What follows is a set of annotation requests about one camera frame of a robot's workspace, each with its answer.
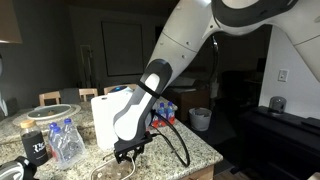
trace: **ceiling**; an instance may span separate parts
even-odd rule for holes
[[[169,16],[178,0],[64,0],[67,5],[154,16]]]

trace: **cabinet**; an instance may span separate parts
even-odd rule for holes
[[[240,116],[245,132],[245,163],[266,179],[308,179],[320,170],[320,130],[308,119],[274,115],[257,107]]]
[[[213,165],[190,174],[182,180],[210,180],[213,179]]]
[[[209,108],[210,92],[208,89],[179,92],[168,88],[162,93],[162,96],[178,106],[175,116],[182,122],[189,119],[189,109]]]

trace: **wire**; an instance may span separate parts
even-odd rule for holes
[[[211,47],[212,47],[213,63],[212,63],[212,70],[208,79],[209,83],[211,82],[213,77],[217,74],[217,70],[219,66],[219,47],[213,35],[211,36]]]
[[[133,175],[133,173],[136,171],[136,164],[135,164],[135,162],[134,162],[134,160],[133,160],[132,157],[130,157],[130,159],[131,159],[131,163],[132,163],[132,167],[133,167],[132,172],[131,172],[129,175],[127,175],[126,177],[122,178],[121,180],[128,179],[128,178],[131,177],[131,176]],[[104,162],[104,163],[101,164],[100,166],[96,167],[95,169],[93,169],[93,170],[90,172],[91,180],[94,180],[94,179],[95,179],[95,178],[94,178],[94,172],[95,172],[95,171],[99,171],[102,167],[106,166],[106,165],[109,164],[111,161],[115,161],[115,160],[116,160],[116,158],[112,158],[112,159],[108,160],[107,162]]]
[[[157,117],[159,117],[161,120],[163,120],[163,122],[165,122],[166,125],[167,125],[168,127],[170,127],[170,129],[177,135],[178,139],[180,140],[180,142],[181,142],[181,144],[182,144],[182,147],[183,147],[183,149],[184,149],[184,152],[186,153],[187,162],[183,161],[183,159],[179,156],[177,150],[173,147],[173,145],[172,145],[172,143],[170,142],[170,140],[169,140],[165,135],[163,135],[163,134],[159,131],[159,129],[157,129],[156,127],[153,127],[153,126],[152,126],[153,128],[155,128],[155,129],[158,131],[158,134],[156,134],[156,135],[161,135],[161,136],[163,137],[163,139],[167,142],[167,144],[170,146],[170,148],[172,149],[172,152],[174,152],[175,155],[178,157],[178,159],[179,159],[179,161],[182,163],[182,165],[183,165],[184,167],[188,167],[188,166],[190,165],[189,152],[188,152],[187,146],[186,146],[186,144],[184,143],[183,139],[181,138],[179,132],[177,131],[177,129],[176,129],[172,124],[170,124],[170,122],[169,122],[166,118],[164,118],[163,116],[161,116],[161,115],[158,114],[157,112],[154,112],[154,114],[155,114]]]

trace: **wooden chair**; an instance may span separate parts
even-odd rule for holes
[[[79,89],[80,99],[83,99],[84,102],[87,102],[87,96],[93,95],[94,97],[98,96],[98,91],[95,88],[86,88],[86,89]],[[40,106],[45,106],[45,100],[47,99],[55,99],[56,104],[60,104],[60,92],[48,92],[39,95]]]
[[[128,86],[129,88],[135,90],[137,85],[136,84],[120,84],[120,85],[117,85],[117,86],[110,86],[110,87],[106,87],[103,89],[104,91],[104,95],[107,95],[112,89],[114,89],[115,87],[118,87],[118,86]]]

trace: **water bottle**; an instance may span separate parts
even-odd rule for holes
[[[36,166],[47,162],[48,154],[39,126],[34,120],[24,120],[20,126],[20,136],[27,158]]]
[[[53,137],[52,137],[52,156],[57,163],[62,164],[64,162],[63,158],[63,134],[61,128],[56,126],[53,128]]]
[[[166,118],[166,112],[164,109],[163,102],[160,103],[160,107],[158,108],[158,114],[160,114],[163,118]],[[159,118],[159,123],[161,124],[161,126],[166,126],[166,123],[163,122],[163,120],[161,118]]]
[[[64,149],[64,159],[68,161],[75,155],[83,153],[85,147],[77,128],[72,124],[70,118],[64,120],[62,131],[65,135],[64,143],[66,145]]]
[[[53,122],[49,124],[49,132],[48,132],[48,142],[52,141],[53,137],[53,128],[58,126],[57,123]]]
[[[174,124],[174,119],[175,119],[174,109],[172,106],[172,102],[170,102],[170,101],[168,102],[167,119],[170,122],[170,124]]]
[[[49,148],[50,148],[51,152],[52,152],[53,128],[56,126],[58,126],[58,125],[55,122],[49,124],[48,143],[49,143]]]

